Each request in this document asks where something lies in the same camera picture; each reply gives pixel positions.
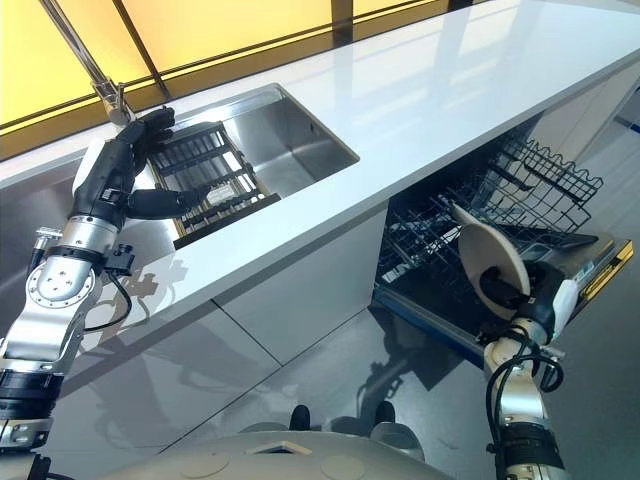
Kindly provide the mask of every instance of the sink basin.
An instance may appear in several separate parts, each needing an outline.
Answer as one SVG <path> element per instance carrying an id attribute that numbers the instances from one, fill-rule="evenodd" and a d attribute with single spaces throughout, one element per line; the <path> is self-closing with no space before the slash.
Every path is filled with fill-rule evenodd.
<path id="1" fill-rule="evenodd" d="M 198 108 L 176 120 L 176 137 L 183 130 L 221 122 L 251 165 L 257 183 L 264 189 L 262 195 L 270 201 L 256 199 L 251 208 L 226 215 L 223 222 L 209 222 L 213 227 L 190 238 L 179 238 L 181 232 L 171 220 L 128 220 L 118 241 L 134 246 L 134 268 L 171 253 L 174 242 L 180 245 L 193 241 L 358 161 L 349 148 L 278 85 Z M 36 229 L 61 228 L 66 221 L 73 177 L 83 154 L 78 151 L 58 159 L 53 162 L 57 167 L 0 190 L 0 337 L 24 305 L 24 279 Z M 204 183 L 207 179 L 192 180 Z M 153 188 L 154 179 L 145 170 L 136 185 Z"/>
<path id="2" fill-rule="evenodd" d="M 171 190 L 212 187 L 176 220 L 181 247 L 288 197 L 358 157 L 282 87 L 268 85 L 179 118 L 149 163 Z"/>

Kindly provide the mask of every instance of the open dishwasher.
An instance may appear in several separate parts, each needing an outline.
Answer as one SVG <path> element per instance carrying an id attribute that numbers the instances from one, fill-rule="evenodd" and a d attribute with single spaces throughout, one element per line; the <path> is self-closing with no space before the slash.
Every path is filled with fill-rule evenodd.
<path id="1" fill-rule="evenodd" d="M 576 280 L 581 293 L 573 317 L 633 255 L 630 241 L 588 232 L 586 205 L 603 180 L 528 140 L 535 121 L 389 202 L 374 298 L 480 368 L 488 338 L 504 320 L 465 275 L 453 203 L 502 232 L 525 262 L 545 261 Z"/>

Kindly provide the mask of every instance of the cabinet door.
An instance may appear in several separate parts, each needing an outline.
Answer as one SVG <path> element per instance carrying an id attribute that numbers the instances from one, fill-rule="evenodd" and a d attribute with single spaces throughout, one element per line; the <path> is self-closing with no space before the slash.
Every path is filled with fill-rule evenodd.
<path id="1" fill-rule="evenodd" d="M 285 363 L 371 301 L 386 203 L 214 301 Z"/>
<path id="2" fill-rule="evenodd" d="M 70 376 L 53 412 L 52 471 L 93 478 L 153 455 L 278 368 L 213 302 L 167 327 L 83 353 L 97 362 Z"/>

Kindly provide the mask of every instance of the wire rack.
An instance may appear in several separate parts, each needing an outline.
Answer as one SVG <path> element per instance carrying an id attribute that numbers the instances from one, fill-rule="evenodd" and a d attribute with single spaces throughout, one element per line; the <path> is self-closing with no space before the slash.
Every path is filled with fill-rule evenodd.
<path id="1" fill-rule="evenodd" d="M 520 252 L 534 244 L 557 245 L 589 220 L 585 204 L 603 181 L 565 162 L 535 141 L 506 135 L 468 159 L 460 169 L 428 186 L 417 184 L 410 201 L 390 202 L 378 262 L 379 282 L 392 284 L 420 268 L 443 291 L 462 301 L 471 290 L 457 249 L 460 225 L 450 214 L 455 202 L 501 231 Z"/>
<path id="2" fill-rule="evenodd" d="M 249 206 L 264 202 L 269 192 L 231 141 L 222 122 L 200 123 L 179 130 L 160 152 L 149 155 L 155 180 L 163 188 L 187 191 L 211 187 L 207 198 L 175 220 L 181 237 L 197 239 L 215 224 Z"/>

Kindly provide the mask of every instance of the white cabinet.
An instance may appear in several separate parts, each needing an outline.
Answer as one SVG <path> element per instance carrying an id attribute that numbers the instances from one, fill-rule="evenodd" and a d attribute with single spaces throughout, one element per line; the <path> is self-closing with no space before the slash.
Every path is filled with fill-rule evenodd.
<path id="1" fill-rule="evenodd" d="M 135 342 L 116 336 L 84 355 L 97 361 L 69 376 L 43 452 L 52 471 L 74 478 L 159 452 L 278 368 L 212 302 Z"/>
<path id="2" fill-rule="evenodd" d="M 579 162 L 639 83 L 640 62 L 635 62 L 546 111 L 531 136 L 565 160 Z"/>
<path id="3" fill-rule="evenodd" d="M 371 301 L 386 202 L 214 301 L 280 363 Z"/>

